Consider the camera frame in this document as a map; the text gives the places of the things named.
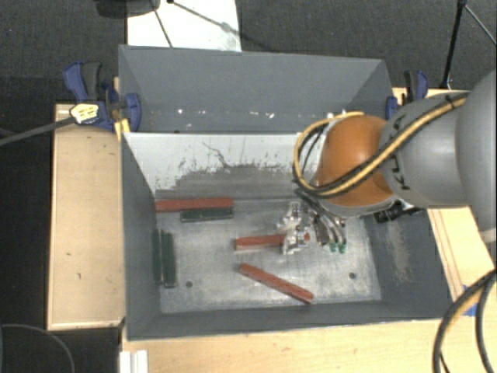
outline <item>wooden stick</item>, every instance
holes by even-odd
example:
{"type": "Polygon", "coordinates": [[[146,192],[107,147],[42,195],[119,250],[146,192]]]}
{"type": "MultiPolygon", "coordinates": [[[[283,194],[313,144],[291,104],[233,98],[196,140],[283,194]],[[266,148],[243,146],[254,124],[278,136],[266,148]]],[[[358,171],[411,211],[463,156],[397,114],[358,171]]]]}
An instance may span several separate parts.
{"type": "Polygon", "coordinates": [[[269,288],[278,290],[285,295],[289,295],[290,297],[304,302],[305,304],[311,304],[312,299],[314,298],[314,295],[310,291],[300,288],[296,284],[287,282],[280,277],[276,277],[252,265],[243,263],[238,272],[253,279],[254,281],[258,281],[259,283],[268,286],[269,288]]]}
{"type": "Polygon", "coordinates": [[[235,250],[264,249],[266,247],[279,247],[283,245],[285,234],[247,236],[235,239],[235,250]]]}
{"type": "Polygon", "coordinates": [[[230,197],[212,197],[208,199],[166,199],[155,201],[155,212],[157,213],[223,207],[233,207],[233,199],[230,197]]]}

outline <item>black cable bundle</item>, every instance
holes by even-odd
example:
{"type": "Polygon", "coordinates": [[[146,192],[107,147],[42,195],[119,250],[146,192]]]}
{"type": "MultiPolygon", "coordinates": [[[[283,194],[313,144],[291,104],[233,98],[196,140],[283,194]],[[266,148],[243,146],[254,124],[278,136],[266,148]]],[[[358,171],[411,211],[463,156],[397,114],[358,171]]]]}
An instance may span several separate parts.
{"type": "Polygon", "coordinates": [[[464,303],[471,298],[473,295],[476,295],[479,291],[481,291],[481,295],[479,298],[478,306],[476,308],[476,324],[475,329],[477,333],[477,341],[478,341],[478,352],[480,354],[481,362],[485,367],[487,373],[493,373],[492,366],[490,365],[490,361],[488,360],[488,355],[485,349],[485,342],[483,339],[483,310],[485,308],[485,303],[488,297],[488,293],[492,285],[495,283],[495,279],[497,278],[497,271],[492,270],[488,272],[486,275],[478,279],[474,282],[469,288],[467,288],[464,293],[450,306],[445,315],[442,318],[442,322],[436,332],[435,345],[433,346],[433,355],[432,355],[432,363],[433,363],[433,371],[435,373],[441,373],[440,370],[440,362],[443,363],[443,368],[445,372],[448,372],[447,365],[442,355],[442,342],[446,335],[447,328],[454,320],[454,316],[461,310],[461,307],[464,303]]]}

